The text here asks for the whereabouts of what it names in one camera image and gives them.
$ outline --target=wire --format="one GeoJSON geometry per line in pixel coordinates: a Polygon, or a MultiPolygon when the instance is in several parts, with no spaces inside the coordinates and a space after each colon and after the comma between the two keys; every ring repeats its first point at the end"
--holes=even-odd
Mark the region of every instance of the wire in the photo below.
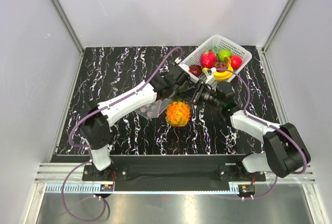
{"type": "Polygon", "coordinates": [[[81,164],[77,165],[75,168],[73,168],[73,169],[68,173],[68,175],[66,176],[66,178],[65,178],[65,180],[63,181],[63,184],[62,184],[62,188],[61,188],[61,198],[62,198],[62,204],[63,204],[64,209],[66,210],[66,212],[67,212],[71,217],[73,217],[73,218],[76,219],[76,220],[80,220],[80,221],[84,221],[84,222],[95,222],[95,221],[99,220],[99,219],[104,215],[104,213],[105,213],[106,206],[108,205],[108,202],[106,202],[106,200],[105,200],[104,198],[99,197],[99,199],[102,200],[103,203],[104,203],[104,208],[103,208],[101,214],[100,214],[97,218],[94,218],[94,219],[91,219],[91,220],[82,219],[82,218],[79,218],[79,217],[77,217],[76,215],[74,215],[74,214],[71,212],[71,210],[68,208],[68,206],[67,206],[67,204],[66,204],[66,201],[65,201],[65,199],[64,199],[64,187],[65,187],[65,184],[66,184],[68,178],[70,177],[70,175],[71,175],[75,170],[77,170],[79,167],[81,167],[81,166],[83,166],[83,165],[85,165],[85,164],[88,164],[88,163],[90,163],[90,161],[87,161],[87,162],[81,163],[81,164]]]}
{"type": "MultiPolygon", "coordinates": [[[[152,75],[146,80],[146,82],[137,90],[137,92],[139,92],[139,91],[141,91],[141,90],[143,90],[143,88],[145,88],[145,86],[147,85],[147,84],[149,84],[150,83],[150,81],[153,79],[153,77],[158,73],[158,71],[161,69],[161,67],[163,66],[163,64],[165,63],[165,61],[171,56],[171,54],[174,52],[174,51],[176,51],[176,50],[180,50],[180,56],[179,56],[179,59],[181,60],[182,59],[182,56],[183,56],[183,54],[184,54],[184,51],[183,51],[183,49],[181,48],[181,47],[175,47],[175,48],[173,48],[170,52],[168,52],[168,54],[164,57],[164,59],[161,61],[161,63],[159,64],[159,66],[156,68],[156,70],[152,73],[152,75]]],[[[116,101],[114,101],[114,102],[112,102],[108,107],[107,106],[104,106],[104,107],[102,107],[102,108],[100,108],[100,109],[97,109],[96,111],[93,111],[92,113],[90,113],[90,114],[88,114],[88,115],[86,115],[85,117],[83,117],[82,119],[80,119],[77,123],[76,123],[76,125],[72,128],[72,130],[71,130],[71,132],[70,132],[70,134],[69,134],[69,138],[68,138],[68,142],[69,142],[69,144],[72,146],[72,147],[84,147],[84,148],[88,148],[89,147],[89,145],[86,145],[86,144],[74,144],[73,143],[73,137],[74,137],[74,133],[75,133],[75,131],[79,128],[79,126],[84,122],[84,121],[86,121],[88,118],[91,118],[92,116],[94,116],[94,115],[96,115],[97,113],[100,113],[100,112],[102,112],[103,110],[106,110],[106,109],[108,109],[108,108],[110,108],[111,106],[114,106],[115,104],[117,104],[117,103],[119,103],[119,102],[121,102],[121,101],[123,101],[123,100],[125,100],[125,99],[127,99],[127,98],[129,98],[129,97],[131,97],[131,96],[133,96],[135,94],[135,92],[131,92],[130,94],[128,94],[128,95],[125,95],[125,96],[123,96],[122,98],[120,98],[120,99],[118,99],[118,100],[116,100],[116,101]]]]}
{"type": "MultiPolygon", "coordinates": [[[[96,111],[93,111],[93,112],[91,112],[90,114],[88,114],[88,115],[86,115],[85,117],[83,117],[82,119],[80,119],[80,120],[76,123],[76,125],[72,128],[72,130],[71,130],[71,132],[70,132],[70,134],[69,134],[69,137],[68,137],[68,143],[69,143],[72,147],[75,147],[75,148],[78,148],[78,147],[80,147],[80,148],[81,148],[81,147],[83,147],[83,148],[87,148],[88,153],[89,153],[89,156],[90,156],[90,159],[91,159],[91,161],[93,161],[93,160],[92,160],[93,157],[92,157],[92,153],[91,153],[91,151],[90,151],[90,147],[89,147],[89,145],[87,145],[87,144],[74,144],[74,142],[73,142],[73,137],[74,137],[74,133],[75,133],[75,131],[76,131],[76,130],[79,128],[79,126],[80,126],[84,121],[86,121],[87,119],[91,118],[92,116],[94,116],[94,115],[96,115],[96,114],[98,114],[98,113],[100,113],[100,112],[102,112],[102,111],[104,111],[104,110],[106,110],[106,109],[109,109],[110,107],[114,106],[115,104],[117,104],[117,103],[119,103],[119,102],[121,102],[121,101],[123,101],[123,100],[125,100],[125,99],[127,99],[127,98],[129,98],[129,97],[131,97],[131,96],[133,96],[133,95],[135,95],[137,92],[143,90],[144,87],[145,87],[146,85],[148,85],[148,84],[150,83],[150,81],[153,79],[153,77],[158,73],[158,71],[161,69],[161,67],[162,67],[163,64],[165,63],[165,61],[166,61],[166,60],[171,56],[171,54],[172,54],[174,51],[176,51],[176,50],[180,50],[180,56],[179,56],[179,59],[182,60],[182,56],[183,56],[183,54],[184,54],[183,49],[182,49],[181,47],[175,47],[175,48],[173,48],[173,49],[172,49],[170,52],[168,52],[168,54],[164,57],[164,59],[161,61],[161,63],[160,63],[159,66],[156,68],[156,70],[152,73],[152,75],[146,80],[146,82],[145,82],[140,88],[138,88],[138,90],[137,90],[136,92],[131,92],[130,94],[125,95],[125,96],[123,96],[122,98],[120,98],[120,99],[118,99],[118,100],[112,102],[111,104],[109,104],[109,106],[104,106],[104,107],[102,107],[102,108],[100,108],[100,109],[97,109],[96,111]]],[[[103,211],[101,212],[100,216],[98,216],[97,218],[92,219],[92,220],[85,220],[85,219],[79,218],[79,217],[75,216],[74,214],[72,214],[72,212],[71,212],[71,209],[72,209],[72,208],[69,209],[69,208],[67,207],[66,202],[65,202],[65,198],[64,198],[64,187],[65,187],[66,181],[68,180],[68,178],[70,177],[70,175],[71,175],[71,174],[72,174],[77,168],[79,168],[79,167],[81,167],[81,166],[83,166],[83,165],[85,165],[85,164],[87,164],[87,163],[90,163],[90,161],[88,161],[88,162],[84,162],[84,163],[82,163],[82,164],[76,166],[75,168],[73,168],[73,169],[69,172],[69,174],[67,175],[67,177],[65,178],[65,180],[63,181],[63,184],[62,184],[61,198],[62,198],[62,204],[63,204],[63,206],[64,206],[66,212],[67,212],[71,217],[73,217],[73,218],[76,219],[76,220],[80,220],[80,221],[84,221],[84,222],[95,222],[95,221],[99,220],[99,219],[103,216],[103,214],[105,213],[106,206],[107,206],[107,208],[109,209],[108,202],[107,202],[104,198],[99,197],[99,199],[101,199],[101,200],[103,201],[103,203],[104,203],[103,211]]],[[[115,172],[114,172],[114,174],[112,173],[112,179],[113,179],[113,187],[112,187],[112,189],[105,190],[105,191],[112,191],[112,192],[114,191],[114,181],[115,181],[115,179],[116,179],[116,173],[115,173],[115,172]]]]}
{"type": "MultiPolygon", "coordinates": [[[[88,200],[88,199],[92,199],[92,198],[95,198],[95,195],[91,195],[91,196],[89,196],[89,197],[85,197],[85,198],[83,198],[82,200],[80,200],[79,202],[77,202],[74,206],[70,207],[69,210],[70,210],[70,211],[73,210],[76,206],[78,206],[78,205],[81,204],[82,202],[85,202],[86,200],[88,200]]],[[[64,215],[64,214],[68,214],[67,211],[64,211],[64,212],[61,212],[61,213],[56,213],[55,210],[54,210],[54,206],[53,206],[53,205],[54,205],[54,203],[53,203],[52,206],[51,206],[51,210],[52,210],[52,212],[53,212],[54,215],[56,215],[56,216],[62,216],[62,215],[64,215]]]]}
{"type": "Polygon", "coordinates": [[[282,134],[296,149],[297,151],[301,154],[301,157],[302,157],[302,161],[303,161],[303,169],[300,171],[300,172],[294,172],[294,174],[302,174],[306,171],[307,169],[307,160],[306,160],[306,155],[303,153],[303,151],[301,150],[301,148],[297,145],[297,143],[291,138],[289,137],[285,132],[283,132],[282,130],[280,130],[279,128],[273,126],[273,125],[269,125],[267,122],[265,122],[264,120],[260,119],[260,118],[256,118],[252,115],[249,115],[247,113],[247,108],[249,106],[249,103],[250,103],[250,89],[248,87],[248,85],[245,83],[245,81],[241,78],[241,76],[239,76],[238,74],[236,74],[234,71],[231,71],[231,70],[228,70],[228,69],[225,69],[225,68],[218,68],[217,71],[229,71],[231,73],[233,73],[234,75],[236,75],[240,80],[241,82],[244,84],[247,92],[248,92],[248,97],[247,97],[247,101],[244,105],[244,108],[243,108],[243,112],[244,114],[252,119],[252,120],[255,120],[256,122],[259,122],[261,124],[264,124],[266,125],[267,127],[269,128],[272,128],[274,130],[276,130],[277,132],[279,132],[280,134],[282,134]]]}
{"type": "MultiPolygon", "coordinates": [[[[250,89],[249,89],[249,86],[247,85],[247,83],[245,83],[245,81],[241,78],[240,75],[238,75],[237,73],[235,73],[235,72],[232,71],[232,70],[225,69],[225,68],[217,68],[217,71],[228,71],[228,72],[231,72],[232,74],[234,74],[235,76],[237,76],[238,79],[244,84],[244,86],[245,86],[245,88],[246,88],[246,90],[247,90],[247,92],[248,92],[247,101],[246,101],[246,103],[245,103],[245,105],[244,105],[244,107],[243,107],[243,112],[244,112],[244,114],[245,114],[248,118],[250,118],[250,119],[252,119],[252,120],[255,120],[256,122],[259,122],[259,123],[261,123],[261,124],[265,124],[267,127],[276,130],[277,132],[279,132],[280,134],[282,134],[286,139],[288,139],[288,141],[289,141],[292,145],[294,145],[294,147],[297,149],[297,151],[301,154],[302,161],[303,161],[303,168],[302,168],[302,170],[301,170],[300,172],[294,172],[294,174],[302,174],[302,173],[304,173],[304,172],[306,171],[306,169],[307,169],[306,155],[303,153],[303,151],[302,151],[301,148],[297,145],[297,143],[296,143],[291,137],[289,137],[285,132],[283,132],[282,130],[280,130],[279,128],[277,128],[277,127],[275,127],[275,126],[273,126],[273,125],[269,125],[269,124],[268,124],[267,122],[265,122],[264,120],[259,119],[259,118],[256,118],[256,117],[254,117],[254,116],[251,116],[251,115],[249,115],[249,114],[247,113],[247,108],[248,108],[249,103],[250,103],[250,89]]],[[[263,198],[263,197],[268,196],[268,195],[272,192],[272,190],[274,189],[274,187],[276,186],[277,181],[278,181],[278,176],[275,175],[275,180],[274,180],[274,183],[273,183],[272,187],[271,187],[266,193],[264,193],[264,194],[262,194],[262,195],[259,195],[259,196],[255,197],[255,199],[260,199],[260,198],[263,198]]],[[[241,199],[241,198],[228,198],[228,197],[222,197],[222,198],[225,198],[225,199],[237,199],[237,200],[251,200],[251,198],[242,198],[242,199],[241,199]]]]}
{"type": "Polygon", "coordinates": [[[255,174],[253,175],[253,180],[250,185],[253,185],[255,183],[255,174]]]}

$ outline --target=white basket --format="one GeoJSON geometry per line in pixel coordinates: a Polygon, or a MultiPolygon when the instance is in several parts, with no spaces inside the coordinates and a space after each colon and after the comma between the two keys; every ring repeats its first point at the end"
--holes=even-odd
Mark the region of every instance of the white basket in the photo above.
{"type": "MultiPolygon", "coordinates": [[[[227,38],[224,38],[220,35],[214,35],[211,36],[208,40],[206,40],[201,46],[199,46],[193,53],[191,53],[186,59],[184,59],[181,63],[184,63],[188,66],[198,64],[200,65],[201,62],[201,56],[203,53],[205,53],[207,50],[212,50],[213,47],[218,47],[218,51],[222,49],[228,49],[232,52],[232,54],[238,55],[242,58],[242,64],[239,67],[239,69],[236,69],[234,72],[239,73],[245,65],[251,60],[252,55],[249,51],[242,48],[240,45],[237,45],[236,43],[232,42],[231,40],[228,40],[227,38]]],[[[227,81],[233,80],[235,75],[232,75],[227,81]]],[[[199,79],[206,81],[206,76],[204,73],[202,73],[199,77],[199,79]]],[[[214,81],[211,86],[215,89],[219,81],[214,81]]]]}

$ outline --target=pineapple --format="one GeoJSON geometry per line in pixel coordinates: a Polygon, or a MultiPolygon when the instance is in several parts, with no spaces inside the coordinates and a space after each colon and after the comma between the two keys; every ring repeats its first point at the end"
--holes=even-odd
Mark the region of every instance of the pineapple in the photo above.
{"type": "Polygon", "coordinates": [[[173,127],[184,127],[190,119],[190,106],[181,101],[173,101],[166,109],[166,120],[173,127]]]}

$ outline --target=white enclosure wall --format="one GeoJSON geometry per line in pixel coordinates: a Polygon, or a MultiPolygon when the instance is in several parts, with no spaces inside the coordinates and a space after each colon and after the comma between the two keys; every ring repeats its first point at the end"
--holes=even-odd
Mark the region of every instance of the white enclosure wall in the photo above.
{"type": "Polygon", "coordinates": [[[312,157],[332,220],[332,0],[297,0],[268,50],[289,121],[312,157]]]}
{"type": "Polygon", "coordinates": [[[21,223],[79,53],[50,0],[0,0],[0,222],[21,223]]]}
{"type": "Polygon", "coordinates": [[[200,45],[214,34],[262,46],[287,0],[60,0],[85,47],[200,45]]]}

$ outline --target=black table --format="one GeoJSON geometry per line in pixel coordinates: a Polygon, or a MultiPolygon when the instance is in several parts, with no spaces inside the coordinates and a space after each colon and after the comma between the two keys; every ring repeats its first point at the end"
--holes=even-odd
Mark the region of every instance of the black table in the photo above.
{"type": "MultiPolygon", "coordinates": [[[[185,57],[197,46],[184,46],[185,57]]],[[[56,155],[86,155],[80,148],[71,148],[68,134],[82,117],[84,102],[112,99],[130,90],[147,78],[173,47],[94,47],[87,48],[76,81],[74,94],[65,121],[56,155]]],[[[251,103],[249,112],[268,121],[278,122],[264,70],[255,46],[244,46],[253,58],[241,77],[249,84],[251,103]]],[[[175,54],[161,69],[174,65],[175,54]]],[[[236,102],[243,106],[247,97],[245,87],[235,78],[232,85],[236,102]]],[[[253,137],[232,127],[224,127],[208,105],[192,106],[191,121],[182,128],[167,124],[165,113],[159,118],[146,120],[133,112],[112,127],[113,141],[109,144],[111,155],[186,155],[234,154],[261,152],[262,144],[253,137]]],[[[84,142],[80,132],[75,143],[84,142]]]]}

